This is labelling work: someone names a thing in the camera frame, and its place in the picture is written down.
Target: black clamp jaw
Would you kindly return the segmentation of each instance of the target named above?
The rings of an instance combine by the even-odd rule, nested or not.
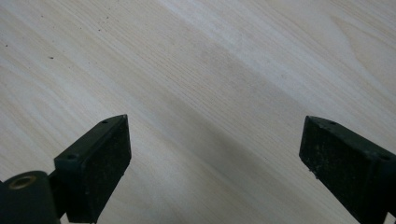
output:
[[[396,217],[396,156],[326,119],[306,117],[300,158],[360,223]]]
[[[105,119],[57,156],[55,171],[0,184],[0,223],[96,223],[131,160],[126,115]]]

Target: light wood grain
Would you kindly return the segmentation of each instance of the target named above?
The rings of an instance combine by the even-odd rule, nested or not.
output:
[[[304,116],[396,153],[395,71],[392,0],[1,1],[0,178],[128,114],[99,223],[357,223],[298,157]]]

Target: wooden surface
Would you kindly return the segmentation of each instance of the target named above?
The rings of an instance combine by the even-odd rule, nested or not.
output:
[[[3,0],[0,178],[128,114],[99,223],[357,223],[300,161],[304,117],[396,153],[395,71],[393,0]]]

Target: black plastic part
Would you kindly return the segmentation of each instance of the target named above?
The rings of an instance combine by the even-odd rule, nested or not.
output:
[[[306,117],[300,158],[360,223],[395,212],[396,156],[330,120]]]
[[[0,223],[60,223],[46,173],[16,175],[0,186]]]
[[[65,208],[70,222],[97,221],[130,160],[126,115],[99,122],[55,158],[54,183],[68,189]]]

